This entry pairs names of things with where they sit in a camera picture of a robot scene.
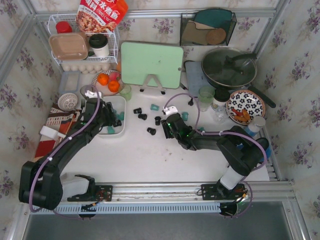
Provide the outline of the blue grey cloth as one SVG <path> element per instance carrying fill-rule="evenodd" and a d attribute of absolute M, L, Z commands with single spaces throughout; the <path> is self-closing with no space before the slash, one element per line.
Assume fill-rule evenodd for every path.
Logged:
<path fill-rule="evenodd" d="M 239 150 L 244 148 L 244 145 L 241 143 L 236 146 Z M 268 148 L 265 150 L 266 158 L 269 159 L 271 156 L 271 145 L 269 144 Z"/>

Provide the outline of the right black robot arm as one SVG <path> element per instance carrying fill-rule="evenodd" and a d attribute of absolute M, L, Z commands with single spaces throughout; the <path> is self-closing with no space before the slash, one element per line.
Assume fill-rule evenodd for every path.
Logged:
<path fill-rule="evenodd" d="M 219 150 L 225 157 L 228 168 L 216 184 L 216 192 L 223 199 L 267 156 L 269 141 L 265 137 L 253 139 L 237 125 L 216 133 L 200 132 L 186 125 L 175 106 L 165 107 L 163 113 L 161 124 L 167 139 L 175 138 L 185 150 Z"/>

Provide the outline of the white storage basket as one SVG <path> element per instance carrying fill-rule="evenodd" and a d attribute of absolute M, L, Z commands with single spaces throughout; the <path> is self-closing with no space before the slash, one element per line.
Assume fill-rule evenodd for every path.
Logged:
<path fill-rule="evenodd" d="M 108 134 L 108 131 L 107 131 L 108 126 L 105 126 L 98 133 L 98 136 L 101 138 L 120 138 L 124 135 L 126 130 L 127 101 L 122 96 L 118 96 L 118 95 L 104 96 L 103 100 L 106 103 L 110 102 L 112 104 L 116 117 L 117 117 L 117 114 L 119 114 L 120 112 L 124 112 L 124 120 L 120 120 L 122 122 L 122 126 L 114 127 L 113 125 L 111 125 L 115 130 L 115 134 Z"/>

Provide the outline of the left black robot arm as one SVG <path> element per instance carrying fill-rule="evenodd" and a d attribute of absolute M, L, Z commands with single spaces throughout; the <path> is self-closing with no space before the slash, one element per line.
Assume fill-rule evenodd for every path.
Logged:
<path fill-rule="evenodd" d="M 21 168 L 18 199 L 28 204 L 32 213 L 41 209 L 54 210 L 63 198 L 60 175 L 69 161 L 104 127 L 118 127 L 113 105 L 101 97 L 92 97 L 85 103 L 84 112 L 72 126 L 66 137 L 53 150 L 33 162 L 27 161 Z"/>

